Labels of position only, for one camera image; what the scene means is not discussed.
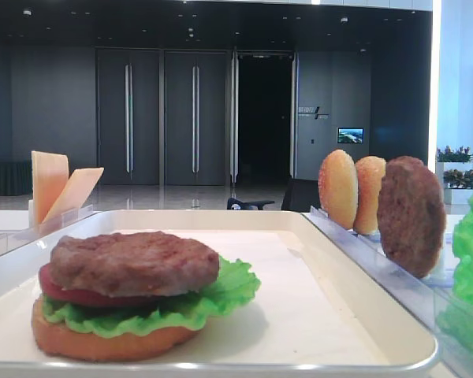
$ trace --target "ceiling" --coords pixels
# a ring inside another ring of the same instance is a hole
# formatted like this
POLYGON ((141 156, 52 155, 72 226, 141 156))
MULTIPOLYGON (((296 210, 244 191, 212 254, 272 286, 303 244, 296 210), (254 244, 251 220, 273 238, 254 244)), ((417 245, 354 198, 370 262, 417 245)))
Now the ceiling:
POLYGON ((0 0, 0 40, 11 44, 371 51, 430 22, 429 12, 347 6, 0 0))

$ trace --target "cooked patty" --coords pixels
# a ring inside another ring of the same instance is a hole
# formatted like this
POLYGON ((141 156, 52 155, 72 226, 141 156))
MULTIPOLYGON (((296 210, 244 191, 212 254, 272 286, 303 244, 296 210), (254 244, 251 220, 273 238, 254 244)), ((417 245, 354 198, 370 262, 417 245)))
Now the cooked patty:
POLYGON ((50 272, 54 283, 65 289, 110 297, 170 296, 213 283, 219 256, 197 240, 164 232, 64 236, 51 252, 50 272))
POLYGON ((389 161, 378 196, 378 229, 385 255, 418 278, 436 265, 445 230, 437 177, 419 159, 389 161))

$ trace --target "wall sign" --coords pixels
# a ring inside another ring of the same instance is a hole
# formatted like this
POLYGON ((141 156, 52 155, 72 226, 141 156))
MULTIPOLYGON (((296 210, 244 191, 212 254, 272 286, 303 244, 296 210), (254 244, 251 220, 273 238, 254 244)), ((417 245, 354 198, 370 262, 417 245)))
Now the wall sign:
POLYGON ((330 118, 329 114, 321 113, 320 106, 299 106, 298 116, 314 117, 315 120, 327 120, 330 118))

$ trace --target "red object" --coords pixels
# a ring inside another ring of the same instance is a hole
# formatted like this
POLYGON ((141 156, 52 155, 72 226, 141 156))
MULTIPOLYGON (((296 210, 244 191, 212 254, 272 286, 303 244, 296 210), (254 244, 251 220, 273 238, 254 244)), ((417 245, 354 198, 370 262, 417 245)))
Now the red object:
POLYGON ((87 307, 130 307, 152 303, 154 297, 106 297, 89 290, 65 290, 55 284, 50 275, 50 266, 45 264, 39 270, 42 293, 58 301, 70 302, 87 307))

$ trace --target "open doorway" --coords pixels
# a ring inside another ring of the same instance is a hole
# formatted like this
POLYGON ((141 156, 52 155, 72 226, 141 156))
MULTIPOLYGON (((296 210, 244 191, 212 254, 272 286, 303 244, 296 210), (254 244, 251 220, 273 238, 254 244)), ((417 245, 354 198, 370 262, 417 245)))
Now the open doorway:
POLYGON ((238 186, 289 180, 292 54, 239 56, 238 186))

